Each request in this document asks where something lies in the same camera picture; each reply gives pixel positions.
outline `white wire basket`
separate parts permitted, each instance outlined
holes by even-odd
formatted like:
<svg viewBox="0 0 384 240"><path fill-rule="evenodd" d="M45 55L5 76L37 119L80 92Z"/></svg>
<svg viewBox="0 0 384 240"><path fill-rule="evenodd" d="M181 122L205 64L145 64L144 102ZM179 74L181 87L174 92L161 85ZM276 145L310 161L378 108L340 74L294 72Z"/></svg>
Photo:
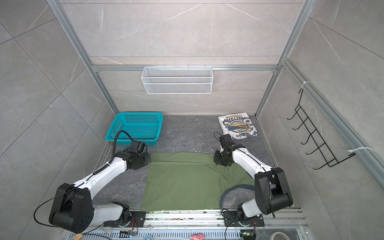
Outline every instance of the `white wire basket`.
<svg viewBox="0 0 384 240"><path fill-rule="evenodd" d="M148 94L211 93L211 67L145 67L141 75Z"/></svg>

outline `gray marble floor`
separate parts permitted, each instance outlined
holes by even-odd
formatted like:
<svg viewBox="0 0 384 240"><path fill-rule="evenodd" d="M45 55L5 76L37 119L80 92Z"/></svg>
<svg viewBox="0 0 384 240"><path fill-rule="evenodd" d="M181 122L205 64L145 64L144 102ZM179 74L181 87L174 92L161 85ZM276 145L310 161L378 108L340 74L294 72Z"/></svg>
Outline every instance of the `gray marble floor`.
<svg viewBox="0 0 384 240"><path fill-rule="evenodd" d="M258 130L258 135L236 142L242 143L261 161L272 165L257 121L253 116L251 120ZM220 143L213 136L214 131L222 132L217 116L164 116L157 145L148 146L148 151L214 153L220 149ZM117 146L116 151L124 147ZM148 166L139 170L127 170L118 175L95 196L93 203L122 202L128 204L131 209L140 209L147 172ZM227 194L223 207L236 208L238 204L252 198L254 198L253 191L237 189Z"/></svg>

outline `marble wall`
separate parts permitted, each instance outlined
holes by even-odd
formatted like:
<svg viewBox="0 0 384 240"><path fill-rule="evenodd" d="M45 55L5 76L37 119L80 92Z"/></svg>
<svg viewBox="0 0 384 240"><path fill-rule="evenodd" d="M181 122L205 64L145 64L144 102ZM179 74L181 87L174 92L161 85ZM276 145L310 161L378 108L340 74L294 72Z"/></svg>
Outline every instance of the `marble wall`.
<svg viewBox="0 0 384 240"><path fill-rule="evenodd" d="M95 64L276 64L301 1L62 1Z"/></svg>
<svg viewBox="0 0 384 240"><path fill-rule="evenodd" d="M297 115L287 119L295 113L299 90L300 84L283 70L260 117L278 166L286 172L295 207L303 209L315 239L380 239L384 227L380 220L384 214L383 188L357 156L333 167L313 169L325 164L321 153L317 150L306 155L316 149L314 141L309 139L307 144L301 144L307 140L308 131L304 126L293 130L301 124ZM301 106L335 157L346 158L349 146L305 92ZM298 113L304 119L304 112ZM308 120L306 125L314 130ZM322 143L317 133L314 138ZM325 147L321 149L331 160L331 153Z"/></svg>
<svg viewBox="0 0 384 240"><path fill-rule="evenodd" d="M61 2L94 64L274 65L303 1ZM254 114L271 72L215 72L208 95L148 95L138 72L101 75L119 111L216 115Z"/></svg>
<svg viewBox="0 0 384 240"><path fill-rule="evenodd" d="M384 1L335 2L317 1L290 59L384 159Z"/></svg>
<svg viewBox="0 0 384 240"><path fill-rule="evenodd" d="M318 0L290 55L382 159L383 9L380 0ZM381 239L383 188L357 156L334 167L313 169L325 161L319 151L305 154L316 146L312 139L301 144L308 132L303 126L293 130L301 124L297 115L287 120L295 113L299 89L300 84L283 70L260 117L277 163L286 170L295 206L303 209L316 239ZM305 93L301 104L336 158L346 158L349 146ZM330 152L322 150L330 160Z"/></svg>
<svg viewBox="0 0 384 240"><path fill-rule="evenodd" d="M211 94L147 94L140 71L100 72L119 111L176 115L253 115L271 75L271 71L215 71Z"/></svg>
<svg viewBox="0 0 384 240"><path fill-rule="evenodd" d="M0 239L62 239L36 207L93 170L114 115L45 0L0 7ZM52 202L38 210L48 223Z"/></svg>

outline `green cloth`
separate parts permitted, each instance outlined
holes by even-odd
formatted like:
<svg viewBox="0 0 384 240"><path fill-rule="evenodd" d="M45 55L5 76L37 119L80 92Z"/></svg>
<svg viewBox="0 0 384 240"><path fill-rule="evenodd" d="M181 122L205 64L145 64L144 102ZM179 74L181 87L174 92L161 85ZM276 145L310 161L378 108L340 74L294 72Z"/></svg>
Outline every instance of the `green cloth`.
<svg viewBox="0 0 384 240"><path fill-rule="evenodd" d="M254 184L238 164L214 163L213 154L153 152L140 211L218 209L225 190Z"/></svg>

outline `cable tie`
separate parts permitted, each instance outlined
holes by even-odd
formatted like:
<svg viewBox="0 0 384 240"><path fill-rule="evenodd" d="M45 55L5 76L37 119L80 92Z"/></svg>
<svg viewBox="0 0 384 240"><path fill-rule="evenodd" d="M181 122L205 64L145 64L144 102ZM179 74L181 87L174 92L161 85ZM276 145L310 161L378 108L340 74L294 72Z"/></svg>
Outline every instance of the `cable tie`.
<svg viewBox="0 0 384 240"><path fill-rule="evenodd" d="M306 84L306 83L310 83L310 82L304 81L303 85L301 86L301 88L303 88L304 84Z"/></svg>
<svg viewBox="0 0 384 240"><path fill-rule="evenodd" d="M354 151L357 151L357 150L360 150L360 149L370 149L370 150L373 150L373 148L371 148L371 147L358 147L358 148L355 148L355 149L349 149L347 151L348 152L354 152Z"/></svg>

